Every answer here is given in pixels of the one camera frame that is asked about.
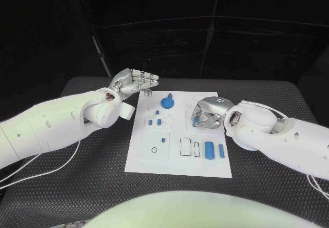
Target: black background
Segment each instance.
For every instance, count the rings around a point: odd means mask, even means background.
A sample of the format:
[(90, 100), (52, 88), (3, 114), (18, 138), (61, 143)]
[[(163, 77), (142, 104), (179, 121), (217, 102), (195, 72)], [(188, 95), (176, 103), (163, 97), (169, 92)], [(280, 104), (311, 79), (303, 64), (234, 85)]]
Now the black background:
[(74, 77), (107, 76), (94, 34), (113, 75), (129, 67), (161, 77), (290, 81), (329, 126), (322, 1), (5, 0), (0, 12), (0, 121), (57, 98)]

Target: black table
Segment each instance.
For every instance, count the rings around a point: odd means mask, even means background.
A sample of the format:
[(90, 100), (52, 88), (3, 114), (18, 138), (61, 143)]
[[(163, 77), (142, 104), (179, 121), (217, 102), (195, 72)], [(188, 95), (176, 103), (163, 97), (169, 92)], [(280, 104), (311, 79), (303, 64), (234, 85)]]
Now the black table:
[[(111, 78), (74, 78), (62, 95), (107, 87)], [(283, 81), (161, 79), (155, 90), (218, 92), (236, 104), (241, 100), (269, 105), (289, 117), (316, 122), (296, 86)], [(137, 106), (137, 94), (126, 101)], [(233, 179), (124, 172), (135, 117), (119, 119), (109, 129), (81, 141), (71, 163), (58, 172), (13, 185), (0, 206), (2, 227), (45, 228), (91, 219), (126, 200), (169, 190), (234, 195), (290, 212), (329, 227), (329, 202), (311, 187), (306, 175), (241, 149), (227, 137)], [(71, 157), (77, 143), (44, 154), (16, 175), (19, 180), (54, 170)], [(328, 181), (321, 180), (324, 190)]]

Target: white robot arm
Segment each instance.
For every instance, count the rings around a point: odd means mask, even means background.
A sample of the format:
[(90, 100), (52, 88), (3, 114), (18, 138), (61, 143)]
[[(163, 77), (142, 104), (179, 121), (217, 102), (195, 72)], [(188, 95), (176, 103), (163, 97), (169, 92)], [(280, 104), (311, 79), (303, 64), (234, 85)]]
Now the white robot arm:
[(130, 95), (159, 84), (159, 76), (124, 69), (109, 88), (47, 101), (0, 123), (0, 169), (21, 159), (55, 151), (109, 128), (119, 116), (130, 120), (135, 107), (123, 102)]
[[(200, 121), (202, 114), (208, 117), (207, 121)], [(296, 171), (329, 180), (326, 127), (289, 118), (266, 105), (247, 101), (234, 105), (221, 97), (207, 97), (198, 102), (192, 120), (195, 127), (211, 129), (224, 123), (227, 135), (244, 149), (260, 150)]]

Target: small blue piece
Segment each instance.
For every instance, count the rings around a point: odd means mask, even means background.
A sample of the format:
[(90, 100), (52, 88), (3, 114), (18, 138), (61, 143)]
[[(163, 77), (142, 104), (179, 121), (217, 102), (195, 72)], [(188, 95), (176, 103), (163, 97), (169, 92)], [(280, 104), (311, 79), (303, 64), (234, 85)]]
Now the small blue piece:
[(194, 120), (194, 127), (197, 127), (197, 126), (195, 126), (195, 123), (197, 123), (197, 122), (200, 122), (200, 117), (197, 117), (195, 120)]
[(205, 159), (215, 159), (214, 143), (205, 142)]
[(163, 108), (172, 108), (175, 105), (175, 102), (174, 102), (174, 95), (169, 94), (166, 98), (162, 99), (162, 107)]
[(220, 144), (220, 155), (221, 155), (221, 158), (225, 158), (225, 156), (224, 156), (224, 147), (223, 147), (223, 144)]

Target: cable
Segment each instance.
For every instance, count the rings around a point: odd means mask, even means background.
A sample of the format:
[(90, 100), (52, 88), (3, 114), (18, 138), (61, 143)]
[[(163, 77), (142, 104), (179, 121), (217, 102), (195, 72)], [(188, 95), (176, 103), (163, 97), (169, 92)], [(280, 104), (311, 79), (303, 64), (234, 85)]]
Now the cable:
[(32, 178), (41, 177), (41, 176), (44, 176), (44, 175), (47, 175), (47, 174), (49, 174), (49, 173), (57, 172), (58, 170), (61, 170), (61, 169), (67, 166), (67, 164), (71, 162), (71, 160), (73, 160), (73, 158), (74, 158), (74, 155), (75, 155), (75, 153), (77, 153), (77, 151), (78, 151), (80, 145), (81, 145), (81, 141), (80, 141), (80, 143), (78, 143), (75, 152), (74, 152), (74, 154), (73, 154), (70, 160), (65, 162), (65, 164), (64, 164), (58, 169), (55, 169), (55, 170), (52, 170), (52, 171), (49, 171), (49, 172), (45, 172), (45, 173), (42, 173), (42, 174), (38, 174), (38, 175), (35, 175), (35, 176), (32, 176), (32, 177), (23, 178), (22, 180), (18, 180), (16, 182), (13, 182), (13, 183), (10, 183), (10, 184), (2, 186), (0, 189), (5, 189), (5, 188), (8, 188), (9, 186), (15, 185), (16, 183), (19, 183), (19, 182), (22, 182), (22, 181), (26, 181), (26, 180), (29, 180), (29, 179), (32, 179)]
[(315, 177), (312, 176), (312, 179), (314, 179), (314, 182), (315, 182), (316, 186), (315, 186), (315, 185), (312, 184), (312, 182), (311, 182), (311, 176), (306, 175), (306, 177), (308, 177), (308, 180), (309, 180), (309, 183), (311, 183), (312, 187), (314, 187), (314, 188), (322, 193), (322, 195), (329, 199), (329, 193), (326, 193), (326, 192), (322, 190), (322, 188), (321, 188), (321, 186), (319, 186), (319, 184), (318, 184), (318, 181), (316, 181)]
[(38, 154), (32, 159), (31, 161), (5, 178), (0, 180), (0, 183), (8, 180), (34, 161), (35, 159), (41, 156), (42, 154)]

